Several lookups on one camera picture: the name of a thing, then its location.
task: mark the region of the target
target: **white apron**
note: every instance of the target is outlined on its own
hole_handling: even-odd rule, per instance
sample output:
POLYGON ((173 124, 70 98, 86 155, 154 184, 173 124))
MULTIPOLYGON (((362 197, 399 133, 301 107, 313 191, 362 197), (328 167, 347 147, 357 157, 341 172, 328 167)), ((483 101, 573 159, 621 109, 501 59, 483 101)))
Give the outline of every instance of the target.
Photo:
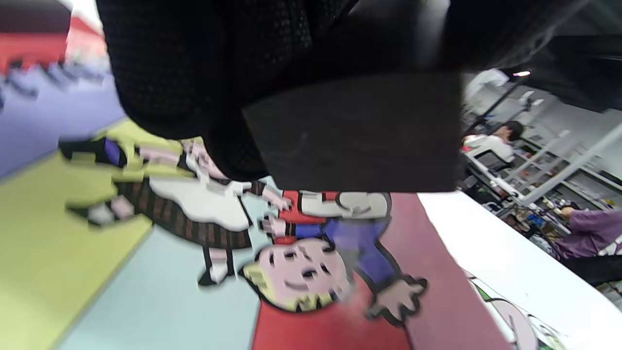
POLYGON ((231 181, 224 186, 200 171, 197 176, 198 179, 154 176, 149 178, 149 186, 158 196, 177 203, 192 221, 212 222, 235 232, 248 229, 240 196, 251 188, 251 183, 231 181))

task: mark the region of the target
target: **purple floor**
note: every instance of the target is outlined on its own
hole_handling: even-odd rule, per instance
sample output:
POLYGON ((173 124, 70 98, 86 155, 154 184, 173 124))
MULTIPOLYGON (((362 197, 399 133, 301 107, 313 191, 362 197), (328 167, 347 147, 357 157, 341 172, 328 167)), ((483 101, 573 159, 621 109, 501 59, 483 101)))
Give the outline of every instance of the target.
POLYGON ((125 116, 110 76, 103 82, 80 80, 62 88, 40 69, 22 73, 16 79, 39 93, 29 98, 0 85, 4 96, 4 109, 0 111, 0 179, 55 151, 59 137, 93 135, 125 116))

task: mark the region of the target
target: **ceiling light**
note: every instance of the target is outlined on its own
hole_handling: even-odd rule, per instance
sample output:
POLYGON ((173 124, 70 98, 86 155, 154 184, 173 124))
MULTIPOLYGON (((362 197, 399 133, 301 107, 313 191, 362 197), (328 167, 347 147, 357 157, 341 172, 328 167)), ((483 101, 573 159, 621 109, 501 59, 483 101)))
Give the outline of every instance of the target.
POLYGON ((526 76, 528 76, 529 74, 531 74, 531 72, 530 72, 530 71, 525 71, 525 72, 518 72, 518 73, 514 73, 513 75, 514 75, 515 77, 526 77, 526 76))

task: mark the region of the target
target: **dark hair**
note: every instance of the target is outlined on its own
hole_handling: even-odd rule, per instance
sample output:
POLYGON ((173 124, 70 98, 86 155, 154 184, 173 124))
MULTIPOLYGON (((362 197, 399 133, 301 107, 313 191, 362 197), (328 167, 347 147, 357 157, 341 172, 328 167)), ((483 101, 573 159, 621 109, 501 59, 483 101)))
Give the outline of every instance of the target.
POLYGON ((516 120, 509 121, 503 126, 512 131, 508 138, 510 142, 518 141, 518 139, 521 138, 523 131, 525 131, 525 127, 516 120))

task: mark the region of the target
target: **red wall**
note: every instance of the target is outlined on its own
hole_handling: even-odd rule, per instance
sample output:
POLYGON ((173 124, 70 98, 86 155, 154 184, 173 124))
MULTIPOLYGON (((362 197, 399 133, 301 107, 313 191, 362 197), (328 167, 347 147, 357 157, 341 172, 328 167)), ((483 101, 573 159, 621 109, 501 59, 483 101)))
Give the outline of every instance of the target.
POLYGON ((56 62, 65 56, 66 34, 0 34, 0 72, 5 73, 12 60, 23 59, 25 68, 39 61, 56 62))

